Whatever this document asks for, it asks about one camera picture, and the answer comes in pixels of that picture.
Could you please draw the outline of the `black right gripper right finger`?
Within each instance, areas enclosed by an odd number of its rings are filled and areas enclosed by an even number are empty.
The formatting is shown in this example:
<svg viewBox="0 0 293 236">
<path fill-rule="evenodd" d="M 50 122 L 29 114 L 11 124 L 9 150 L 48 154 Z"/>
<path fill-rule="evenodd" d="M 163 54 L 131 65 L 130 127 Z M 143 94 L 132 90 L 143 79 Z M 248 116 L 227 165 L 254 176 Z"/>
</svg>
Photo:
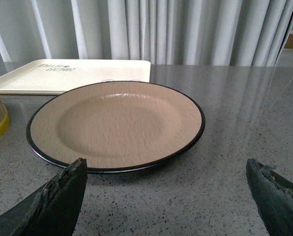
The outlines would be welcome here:
<svg viewBox="0 0 293 236">
<path fill-rule="evenodd" d="M 293 236 L 293 183 L 256 159 L 247 160 L 246 177 L 269 235 Z"/>
</svg>

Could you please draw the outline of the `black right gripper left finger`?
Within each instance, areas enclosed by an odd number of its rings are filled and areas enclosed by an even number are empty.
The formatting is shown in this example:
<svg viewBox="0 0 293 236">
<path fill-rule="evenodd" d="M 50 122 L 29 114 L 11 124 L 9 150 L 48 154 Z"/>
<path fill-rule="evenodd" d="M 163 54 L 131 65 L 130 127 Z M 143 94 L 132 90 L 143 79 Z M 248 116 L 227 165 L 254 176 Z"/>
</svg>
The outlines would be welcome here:
<svg viewBox="0 0 293 236">
<path fill-rule="evenodd" d="M 0 216 L 0 236 L 70 236 L 83 203 L 87 163 L 79 158 Z"/>
</svg>

